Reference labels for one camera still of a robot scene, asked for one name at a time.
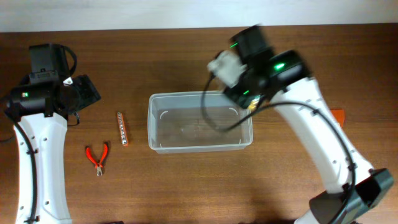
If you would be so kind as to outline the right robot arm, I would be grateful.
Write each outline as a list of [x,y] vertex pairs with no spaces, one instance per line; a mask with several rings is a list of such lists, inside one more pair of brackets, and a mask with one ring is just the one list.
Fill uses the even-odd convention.
[[229,50],[220,52],[208,70],[240,107],[258,113],[267,101],[310,154],[325,191],[310,200],[299,223],[353,223],[393,186],[391,173],[374,168],[352,145],[300,54],[275,54],[258,26],[233,36]]

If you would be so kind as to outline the clear plastic container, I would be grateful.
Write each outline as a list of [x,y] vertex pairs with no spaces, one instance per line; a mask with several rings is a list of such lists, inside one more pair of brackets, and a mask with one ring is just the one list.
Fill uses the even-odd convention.
[[158,93],[149,98],[149,147],[159,154],[235,151],[253,142],[252,120],[227,133],[213,130],[201,115],[200,91]]

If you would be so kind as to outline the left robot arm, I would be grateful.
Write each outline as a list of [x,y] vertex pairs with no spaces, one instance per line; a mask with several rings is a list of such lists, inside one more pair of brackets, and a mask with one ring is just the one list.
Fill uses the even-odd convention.
[[32,71],[6,97],[19,152],[16,223],[71,223],[65,193],[68,117],[101,99],[88,75],[74,76],[75,53],[60,44],[29,48]]

